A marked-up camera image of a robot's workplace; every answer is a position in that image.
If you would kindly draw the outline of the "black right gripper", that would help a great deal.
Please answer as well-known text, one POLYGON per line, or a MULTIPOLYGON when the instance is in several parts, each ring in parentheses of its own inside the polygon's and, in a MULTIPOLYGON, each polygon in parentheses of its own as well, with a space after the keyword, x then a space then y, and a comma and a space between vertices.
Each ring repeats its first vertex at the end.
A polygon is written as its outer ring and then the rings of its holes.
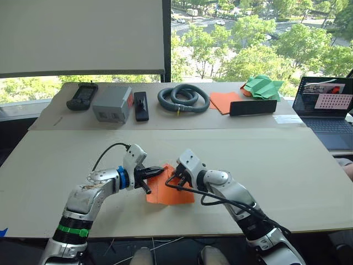
POLYGON ((174 170, 174 177, 179 181, 177 184, 177 190, 183 190, 185 183, 187 183, 188 188, 192 189, 192 174, 191 171, 181 163, 177 165, 174 170))

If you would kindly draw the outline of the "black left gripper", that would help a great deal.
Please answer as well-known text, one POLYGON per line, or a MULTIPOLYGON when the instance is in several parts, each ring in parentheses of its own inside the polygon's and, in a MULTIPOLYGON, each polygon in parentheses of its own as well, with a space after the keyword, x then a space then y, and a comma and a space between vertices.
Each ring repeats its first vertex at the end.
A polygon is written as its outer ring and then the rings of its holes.
POLYGON ((152 178, 163 173, 165 170, 164 167, 152 166, 145 168, 144 166, 137 166, 134 169, 134 188, 142 188, 146 194, 151 194, 152 191, 150 187, 146 184, 143 178, 152 178))

